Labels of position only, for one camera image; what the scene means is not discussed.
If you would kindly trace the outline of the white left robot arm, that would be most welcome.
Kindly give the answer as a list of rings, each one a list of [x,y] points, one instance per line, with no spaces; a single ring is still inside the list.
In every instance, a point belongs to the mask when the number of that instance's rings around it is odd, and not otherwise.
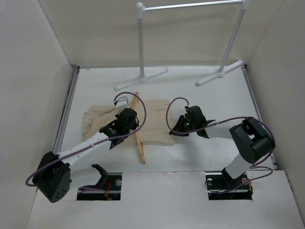
[[[88,167],[101,168],[93,163],[97,156],[94,151],[113,149],[139,126],[137,113],[131,108],[125,108],[115,117],[114,121],[79,145],[57,154],[50,151],[42,157],[32,182],[49,202],[61,200],[72,186],[86,186],[87,183],[74,178],[73,173]]]

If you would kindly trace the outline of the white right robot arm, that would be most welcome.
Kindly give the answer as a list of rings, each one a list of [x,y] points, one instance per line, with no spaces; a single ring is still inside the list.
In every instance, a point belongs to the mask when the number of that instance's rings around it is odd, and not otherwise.
[[[275,149],[275,140],[263,124],[254,117],[235,117],[217,122],[207,120],[200,107],[185,107],[176,125],[169,127],[170,135],[198,136],[211,139],[233,140],[238,150],[234,160],[222,170],[221,183],[226,189],[234,188],[242,181],[242,175]]]

